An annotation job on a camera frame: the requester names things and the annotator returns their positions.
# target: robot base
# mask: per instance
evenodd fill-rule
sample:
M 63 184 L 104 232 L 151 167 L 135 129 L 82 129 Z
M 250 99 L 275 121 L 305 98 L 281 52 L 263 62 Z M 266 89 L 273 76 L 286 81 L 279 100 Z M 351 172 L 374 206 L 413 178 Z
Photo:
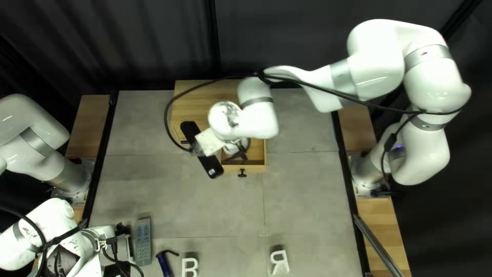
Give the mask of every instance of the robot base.
M 51 193 L 51 198 L 57 197 L 67 200 L 72 207 L 83 207 L 86 203 L 89 185 L 92 180 L 92 168 L 94 167 L 94 161 L 82 161 L 82 164 L 77 166 L 83 167 L 83 171 L 86 174 L 84 185 L 74 192 L 66 192 L 55 188 Z
M 359 152 L 347 152 L 348 165 L 350 167 L 350 175 L 352 177 L 352 186 L 354 188 L 354 194 L 356 199 L 369 199 L 376 198 L 371 195 L 371 192 L 382 190 L 385 186 L 388 190 L 390 189 L 390 185 L 385 180 L 381 179 L 378 183 L 374 185 L 375 188 L 369 189 L 365 185 L 357 182 L 356 179 L 356 169 L 362 164 L 364 158 L 361 157 Z M 377 198 L 387 198 L 389 196 L 378 196 Z

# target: black cable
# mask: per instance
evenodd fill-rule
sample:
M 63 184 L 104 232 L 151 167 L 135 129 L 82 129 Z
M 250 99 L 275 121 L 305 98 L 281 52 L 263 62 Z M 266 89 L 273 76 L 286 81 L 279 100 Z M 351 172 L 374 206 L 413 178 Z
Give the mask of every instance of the black cable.
M 169 125 L 167 123 L 167 115 L 169 113 L 169 108 L 171 107 L 171 105 L 173 104 L 174 101 L 176 101 L 177 99 L 181 98 L 182 96 L 196 90 L 196 89 L 199 89 L 201 87 L 205 87 L 205 86 L 208 86 L 208 85 L 211 85 L 213 83 L 217 83 L 219 81 L 222 81 L 222 80 L 226 80 L 226 79 L 234 79 L 234 78 L 238 78 L 238 77 L 244 77 L 244 76 L 239 76 L 239 75 L 229 75 L 229 76 L 225 76 L 225 77 L 222 77 L 222 78 L 219 78 L 219 79 L 215 79 L 215 80 L 212 80 L 212 81 L 208 81 L 208 82 L 205 82 L 203 84 L 199 84 L 197 86 L 194 86 L 190 89 L 187 89 L 183 92 L 181 92 L 180 94 L 176 95 L 175 97 L 171 98 L 171 100 L 169 100 L 169 102 L 167 103 L 166 105 L 166 109 L 164 110 L 164 127 L 166 128 L 166 133 L 167 135 L 169 136 L 169 138 L 171 139 L 171 141 L 180 149 L 186 151 L 186 152 L 193 152 L 193 149 L 191 148 L 184 148 L 183 146 L 181 146 L 175 139 L 174 137 L 172 136 L 171 134 L 171 131 L 169 130 Z
M 36 225 L 36 223 L 34 223 L 32 220 L 30 220 L 27 216 L 21 214 L 20 212 L 14 210 L 14 209 L 11 209 L 11 208 L 8 208 L 8 207 L 2 206 L 2 205 L 0 205 L 0 210 L 6 211 L 10 214 L 15 215 L 16 217 L 18 217 L 20 219 L 25 220 L 29 225 L 31 225 L 31 227 L 36 231 L 39 238 L 41 239 L 41 247 L 40 248 L 42 248 L 46 244 L 46 238 L 44 237 L 44 234 L 41 231 L 41 229 Z M 41 261 L 39 263 L 39 269 L 38 269 L 35 277 L 41 276 L 41 271 L 44 269 L 45 266 L 46 266 L 46 250 L 44 250 L 42 252 Z
M 128 277 L 128 275 L 126 275 L 126 273 L 123 271 L 121 265 L 120 265 L 120 261 L 118 261 L 118 252 L 115 251 L 113 249 L 113 256 L 115 257 L 115 265 L 116 267 L 120 270 L 121 274 L 124 276 L 124 277 Z
M 395 144 L 398 133 L 403 129 L 403 127 L 405 127 L 405 125 L 408 122 L 410 122 L 417 115 L 418 114 L 412 114 L 412 115 L 408 116 L 408 118 L 398 127 L 398 129 L 396 130 L 396 132 L 394 132 L 393 134 L 390 134 L 390 136 L 384 142 L 384 145 L 383 145 L 383 154 L 381 155 L 381 172 L 383 173 L 384 179 L 388 183 L 389 183 L 388 177 L 386 176 L 386 173 L 384 172 L 384 155 L 386 154 L 386 152 L 390 151 L 391 148 L 393 147 L 393 145 Z M 387 145 L 386 143 L 391 139 L 391 137 L 393 138 L 393 141 L 390 141 L 390 143 Z
M 433 111 L 426 111 L 426 110 L 417 110 L 417 111 L 415 111 L 415 110 L 403 110 L 403 109 L 391 108 L 391 107 L 386 107 L 386 106 L 381 106 L 381 105 L 373 104 L 373 103 L 370 103 L 370 102 L 365 102 L 365 101 L 359 100 L 357 98 L 351 97 L 351 96 L 349 96 L 349 95 L 347 95 L 347 94 L 345 94 L 343 92 L 340 92 L 340 91 L 337 91 L 337 90 L 334 90 L 334 89 L 322 88 L 322 87 L 319 87 L 319 86 L 316 86 L 316 85 L 313 85 L 313 84 L 310 84 L 310 83 L 307 83 L 307 82 L 304 82 L 304 81 L 301 81 L 301 80 L 295 80 L 295 79 L 291 79 L 291 78 L 285 78 L 285 77 L 278 77 L 278 76 L 268 75 L 268 74 L 265 74 L 262 70 L 260 70 L 258 72 L 255 72 L 254 74 L 229 75 L 229 76 L 226 76 L 226 77 L 222 77 L 222 78 L 219 78 L 219 79 L 208 81 L 208 82 L 205 82 L 203 84 L 194 86 L 194 87 L 192 87 L 190 89 L 187 89 L 184 92 L 182 92 L 182 93 L 176 95 L 175 97 L 173 97 L 167 103 L 166 109 L 164 110 L 164 127 L 166 128 L 166 133 L 169 136 L 169 139 L 178 148 L 180 148 L 180 149 L 182 149 L 182 150 L 184 150 L 186 152 L 190 152 L 190 153 L 193 152 L 193 149 L 191 149 L 191 148 L 184 148 L 183 146 L 181 146 L 174 139 L 174 137 L 171 135 L 171 131 L 169 130 L 169 125 L 167 123 L 167 116 L 168 116 L 168 113 L 169 113 L 169 108 L 171 107 L 171 105 L 173 104 L 174 101 L 176 101 L 180 97 L 182 97 L 182 96 L 184 96 L 184 95 L 186 95 L 186 94 L 188 94 L 188 93 L 190 93 L 190 92 L 192 92 L 192 91 L 194 91 L 194 90 L 196 90 L 198 88 L 201 88 L 201 87 L 204 87 L 204 86 L 208 86 L 210 84 L 217 83 L 219 81 L 226 80 L 226 79 L 232 79 L 232 78 L 237 78 L 237 77 L 247 77 L 247 76 L 256 76 L 260 80 L 262 80 L 263 82 L 265 82 L 266 84 L 269 84 L 269 85 L 272 82 L 269 81 L 268 79 L 279 80 L 279 81 L 284 81 L 284 82 L 291 82 L 291 83 L 295 83 L 295 84 L 298 84 L 298 85 L 304 85 L 304 86 L 307 86 L 307 87 L 310 87 L 310 88 L 313 88 L 313 89 L 317 89 L 317 90 L 320 90 L 322 92 L 326 92 L 326 93 L 335 95 L 337 97 L 340 97 L 340 98 L 343 98 L 343 99 L 346 99 L 346 100 L 349 100 L 349 101 L 352 101 L 352 102 L 355 102 L 355 103 L 358 103 L 358 104 L 361 104 L 361 105 L 364 105 L 364 106 L 373 107 L 373 108 L 377 108 L 377 109 L 381 109 L 381 110 L 392 111 L 392 112 L 398 112 L 398 113 L 401 113 L 401 114 L 412 114 L 412 115 L 418 115 L 418 114 L 448 115 L 448 114 L 456 113 L 456 112 L 460 111 L 461 109 L 463 109 L 463 107 L 464 107 L 464 105 L 463 105 L 463 106 L 461 106 L 458 109 L 455 109 L 453 111 L 448 111 L 448 112 L 433 112 Z
M 313 88 L 313 89 L 317 89 L 317 90 L 320 90 L 320 91 L 323 91 L 323 92 L 326 92 L 326 93 L 329 93 L 329 94 L 333 94 L 333 95 L 338 96 L 340 98 L 343 98 L 343 99 L 346 99 L 346 100 L 349 100 L 349 101 L 352 101 L 352 102 L 355 102 L 355 103 L 358 103 L 358 104 L 361 104 L 361 105 L 364 105 L 364 106 L 373 107 L 373 108 L 382 109 L 382 110 L 387 110 L 387 111 L 399 112 L 399 113 L 402 113 L 402 114 L 447 115 L 447 114 L 453 114 L 455 112 L 458 112 L 458 111 L 460 111 L 463 108 L 463 106 L 461 106 L 458 109 L 455 109 L 453 111 L 448 111 L 448 112 L 434 112 L 434 111 L 424 111 L 424 110 L 419 110 L 419 111 L 415 111 L 415 110 L 403 110 L 403 109 L 397 109 L 397 108 L 380 106 L 380 105 L 373 104 L 373 103 L 370 103 L 370 102 L 365 102 L 365 101 L 359 100 L 357 98 L 350 97 L 350 96 L 348 96 L 347 94 L 345 94 L 343 92 L 340 92 L 340 91 L 337 91 L 337 90 L 334 90 L 334 89 L 326 89 L 326 88 L 318 87 L 316 85 L 313 85 L 313 84 L 310 84 L 310 83 L 307 83 L 307 82 L 304 82 L 304 81 L 300 81 L 300 80 L 295 80 L 295 79 L 285 78 L 285 77 L 277 77 L 277 76 L 272 76 L 272 75 L 268 75 L 268 74 L 260 74 L 258 77 L 261 77 L 261 78 L 264 77 L 264 78 L 267 78 L 267 79 L 274 79 L 274 80 L 279 80 L 279 81 L 284 81 L 284 82 L 292 82 L 292 83 L 296 83 L 298 85 L 304 85 L 304 86 L 307 86 L 307 87 L 310 87 L 310 88 Z
M 116 260 L 115 260 L 115 259 L 113 259 L 113 258 L 111 258 L 111 257 L 108 255 L 108 253 L 106 252 L 106 249 L 105 249 L 105 248 L 103 248 L 103 249 L 102 249 L 102 254 L 104 255 L 104 257 L 106 257 L 106 259 L 110 260 L 110 261 L 111 261 L 111 262 L 113 262 L 113 263 L 116 263 Z M 134 269 L 136 269 L 136 270 L 140 273 L 140 276 L 141 276 L 141 277 L 144 277 L 144 272 L 143 272 L 143 271 L 142 271 L 142 270 L 141 270 L 141 269 L 140 269 L 137 265 L 132 264 L 132 263 L 130 263 L 130 262 L 128 262 L 128 261 L 118 261 L 118 262 L 119 262 L 119 263 L 129 264 L 131 267 L 133 267 Z

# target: silver band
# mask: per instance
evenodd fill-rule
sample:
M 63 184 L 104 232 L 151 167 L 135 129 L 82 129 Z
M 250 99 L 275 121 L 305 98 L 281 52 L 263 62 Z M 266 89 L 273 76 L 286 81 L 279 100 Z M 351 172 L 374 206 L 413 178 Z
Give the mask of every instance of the silver band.
M 404 157 L 406 157 L 405 147 L 397 147 L 391 149 L 391 151 L 388 153 L 388 158 L 390 159 L 390 162 Z
M 269 97 L 269 96 L 263 96 L 263 97 L 258 97 L 258 98 L 253 98 L 253 99 L 250 99 L 248 101 L 245 101 L 244 103 L 241 104 L 241 109 L 249 106 L 249 105 L 253 105 L 253 104 L 256 104 L 256 103 L 261 103 L 261 102 L 271 102 L 273 103 L 274 100 L 273 98 Z
M 48 157 L 50 153 L 54 150 L 51 146 L 44 142 L 31 128 L 25 129 L 20 133 L 21 138 L 23 138 L 34 150 L 39 152 L 41 155 Z
M 347 96 L 358 98 L 354 81 L 352 80 L 352 75 L 350 74 L 346 59 L 331 64 L 330 71 L 332 75 L 332 81 L 336 90 L 343 92 Z M 339 97 L 338 99 L 340 100 L 340 103 L 343 107 L 352 106 L 355 104 L 354 102 L 344 98 Z
M 75 193 L 84 189 L 86 179 L 86 172 L 82 166 L 65 159 L 65 166 L 61 173 L 46 182 L 64 192 Z
M 446 123 L 432 124 L 432 123 L 425 122 L 424 120 L 420 119 L 419 116 L 415 116 L 414 118 L 412 118 L 410 122 L 412 122 L 412 124 L 415 127 L 424 131 L 437 131 L 437 130 L 441 130 L 442 128 L 444 128 L 444 126 L 446 126 Z
M 24 235 L 21 233 L 21 229 L 19 228 L 19 222 L 17 221 L 14 225 L 12 225 L 12 232 L 14 233 L 14 237 L 18 242 L 22 242 L 23 240 L 27 240 Z M 38 251 L 38 247 L 33 245 L 32 243 L 28 242 L 29 246 L 27 250 L 36 253 Z
M 419 63 L 441 58 L 453 59 L 449 49 L 444 45 L 428 45 L 417 49 L 405 57 L 405 73 Z

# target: remote control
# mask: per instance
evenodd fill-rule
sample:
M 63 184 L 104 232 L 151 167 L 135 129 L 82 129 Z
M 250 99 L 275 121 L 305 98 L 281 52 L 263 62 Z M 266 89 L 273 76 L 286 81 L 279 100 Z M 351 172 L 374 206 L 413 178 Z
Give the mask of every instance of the remote control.
M 151 264 L 151 219 L 144 218 L 137 221 L 135 226 L 137 238 L 135 240 L 135 264 L 139 267 Z

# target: black metal frame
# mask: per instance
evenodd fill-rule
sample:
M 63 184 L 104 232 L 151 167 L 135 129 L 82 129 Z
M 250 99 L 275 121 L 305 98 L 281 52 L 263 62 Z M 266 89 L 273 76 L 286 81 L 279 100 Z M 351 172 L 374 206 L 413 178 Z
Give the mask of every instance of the black metal frame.
M 343 171 L 343 179 L 345 181 L 345 189 L 347 191 L 348 206 L 350 208 L 350 219 L 352 220 L 353 214 L 359 214 L 357 210 L 357 202 L 355 199 L 354 187 L 352 185 L 352 175 L 350 174 L 350 167 L 348 165 L 347 151 L 345 150 L 345 142 L 343 141 L 343 134 L 341 132 L 340 118 L 338 112 L 334 111 L 332 114 L 333 129 L 335 130 L 335 138 L 337 139 L 338 154 L 340 156 L 341 169 Z M 361 262 L 362 275 L 367 276 L 366 273 L 370 273 L 368 255 L 366 252 L 366 244 L 364 243 L 364 235 L 359 230 L 355 222 L 352 220 L 354 226 L 355 243 L 357 244 L 357 251 L 359 252 L 359 260 Z
M 97 192 L 97 186 L 99 185 L 99 179 L 101 178 L 102 166 L 104 164 L 104 158 L 106 157 L 106 150 L 108 148 L 109 135 L 111 134 L 111 127 L 113 126 L 113 119 L 115 117 L 116 103 L 118 102 L 119 91 L 111 92 L 109 96 L 109 109 L 106 115 L 106 122 L 104 123 L 104 129 L 101 135 L 101 143 L 99 144 L 99 150 L 97 151 L 97 158 L 94 165 L 94 171 L 92 173 L 91 183 L 89 185 L 89 193 L 87 195 L 84 212 L 82 218 L 87 220 L 87 225 L 91 219 L 92 209 L 94 208 L 95 195 Z

